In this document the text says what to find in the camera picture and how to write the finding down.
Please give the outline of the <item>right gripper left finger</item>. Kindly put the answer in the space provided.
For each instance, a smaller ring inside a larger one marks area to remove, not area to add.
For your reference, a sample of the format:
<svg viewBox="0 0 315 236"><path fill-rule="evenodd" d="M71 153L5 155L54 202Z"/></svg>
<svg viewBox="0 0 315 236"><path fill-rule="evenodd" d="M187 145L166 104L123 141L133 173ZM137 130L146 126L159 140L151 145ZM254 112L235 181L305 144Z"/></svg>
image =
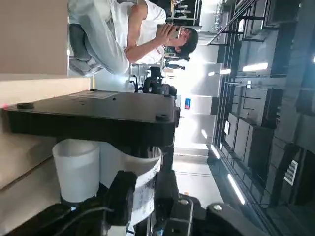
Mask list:
<svg viewBox="0 0 315 236"><path fill-rule="evenodd" d="M14 230L16 236L105 236L112 226L126 227L131 220L137 176L118 171L109 188L100 186L95 197L74 208L57 203Z"/></svg>

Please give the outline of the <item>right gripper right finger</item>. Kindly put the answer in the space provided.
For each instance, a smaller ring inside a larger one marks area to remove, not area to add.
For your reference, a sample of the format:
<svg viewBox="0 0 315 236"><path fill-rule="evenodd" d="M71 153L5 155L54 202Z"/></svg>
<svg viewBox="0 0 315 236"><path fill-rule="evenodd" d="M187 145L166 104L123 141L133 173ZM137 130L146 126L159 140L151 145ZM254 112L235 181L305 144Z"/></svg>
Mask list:
<svg viewBox="0 0 315 236"><path fill-rule="evenodd" d="M153 236L264 236L266 233L224 203L203 208L195 197L181 195L174 171L159 172L155 181L156 223Z"/></svg>

